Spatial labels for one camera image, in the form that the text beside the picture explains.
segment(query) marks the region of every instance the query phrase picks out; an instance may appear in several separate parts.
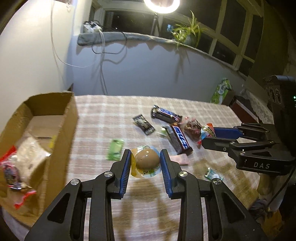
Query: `chocolate bar wrapper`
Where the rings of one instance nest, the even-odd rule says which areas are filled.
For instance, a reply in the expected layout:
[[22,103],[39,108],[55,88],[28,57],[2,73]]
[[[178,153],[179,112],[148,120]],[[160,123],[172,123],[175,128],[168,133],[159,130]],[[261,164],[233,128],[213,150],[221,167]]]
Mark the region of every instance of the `chocolate bar wrapper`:
[[171,143],[178,155],[182,153],[189,155],[192,153],[193,149],[189,146],[189,143],[187,142],[186,137],[180,127],[165,126],[164,128],[166,129]]
[[147,136],[155,131],[155,128],[145,119],[142,114],[133,117],[133,121],[138,127],[142,129],[142,131],[144,131],[145,135]]
[[157,118],[170,124],[180,122],[182,120],[181,115],[177,115],[174,112],[160,108],[157,105],[154,105],[151,109],[151,118]]

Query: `table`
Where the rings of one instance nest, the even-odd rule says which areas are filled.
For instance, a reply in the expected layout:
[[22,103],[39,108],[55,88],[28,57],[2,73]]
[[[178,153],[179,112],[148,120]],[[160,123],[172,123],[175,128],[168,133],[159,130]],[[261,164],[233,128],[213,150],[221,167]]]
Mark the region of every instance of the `table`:
[[[106,154],[113,138],[125,141],[124,148],[132,149],[140,145],[152,145],[159,151],[167,149],[176,152],[169,141],[156,133],[146,136],[137,127],[132,117],[143,116],[155,127],[165,124],[151,119],[150,111],[154,104],[179,115],[195,117],[202,125],[233,127],[240,120],[227,106],[181,99],[143,96],[77,96],[79,121],[73,142],[68,166],[67,183],[73,178],[81,181],[94,179],[110,170],[113,161],[106,160]],[[235,162],[226,153],[198,149],[189,138],[193,153],[188,156],[190,164],[181,166],[197,178],[205,179],[208,167],[213,168],[224,178],[224,183],[232,190],[246,208],[258,198],[256,188],[259,182],[257,173],[237,170]],[[88,201],[84,240],[88,240]],[[180,200],[168,198],[161,174],[150,179],[138,179],[130,175],[126,194],[122,200],[112,200],[112,215],[115,240],[177,240]]]

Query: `window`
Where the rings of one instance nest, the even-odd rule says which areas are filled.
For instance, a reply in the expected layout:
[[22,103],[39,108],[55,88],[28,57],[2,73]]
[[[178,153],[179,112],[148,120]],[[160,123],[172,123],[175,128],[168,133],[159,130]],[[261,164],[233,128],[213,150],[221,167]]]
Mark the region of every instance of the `window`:
[[163,18],[163,23],[160,28],[159,37],[164,39],[174,39],[172,31],[176,28],[177,22],[168,18]]
[[94,14],[96,12],[95,7],[91,6],[91,12],[89,13],[89,20],[92,21],[94,20]]
[[236,0],[227,0],[226,12],[221,29],[221,34],[239,46],[246,10]]
[[233,64],[236,54],[217,41],[213,56],[228,64]]
[[176,12],[191,18],[191,10],[198,21],[215,30],[220,8],[221,0],[186,0],[180,1]]
[[209,53],[212,41],[212,37],[206,35],[205,33],[202,33],[197,48],[205,53]]
[[150,34],[153,19],[152,14],[114,11],[106,12],[104,25],[122,32]]
[[255,59],[259,49],[263,29],[263,18],[253,15],[252,28],[245,55]]
[[243,73],[245,76],[248,76],[252,66],[253,63],[251,61],[248,61],[247,59],[243,58],[242,63],[239,67],[239,71]]
[[[151,34],[154,13],[145,6],[144,0],[108,0],[104,1],[104,9],[96,13],[96,17],[100,15],[104,19],[105,28]],[[189,24],[190,10],[203,29],[197,49],[248,75],[262,35],[263,18],[253,15],[264,15],[261,0],[180,0],[175,13],[158,15],[160,31],[154,34],[174,39],[172,31],[176,24]]]

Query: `snickers bar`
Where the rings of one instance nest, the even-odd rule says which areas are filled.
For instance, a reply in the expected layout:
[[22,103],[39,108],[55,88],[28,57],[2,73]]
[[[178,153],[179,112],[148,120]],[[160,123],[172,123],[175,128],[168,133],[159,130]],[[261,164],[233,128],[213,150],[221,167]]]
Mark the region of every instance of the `snickers bar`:
[[189,155],[192,153],[193,149],[189,146],[186,137],[184,136],[182,130],[178,126],[165,126],[164,127],[171,139],[172,145],[176,150],[177,154],[185,153]]
[[157,105],[154,105],[151,109],[151,117],[160,119],[170,124],[174,122],[180,122],[182,120],[181,115],[177,115],[174,112],[170,112],[166,109],[160,108]]

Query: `egg packaging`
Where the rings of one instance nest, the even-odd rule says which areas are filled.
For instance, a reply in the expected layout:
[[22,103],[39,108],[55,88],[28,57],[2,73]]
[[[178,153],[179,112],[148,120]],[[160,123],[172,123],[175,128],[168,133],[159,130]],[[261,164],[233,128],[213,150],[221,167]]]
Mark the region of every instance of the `egg packaging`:
[[160,153],[149,145],[139,146],[132,151],[131,175],[137,178],[151,178],[161,172]]

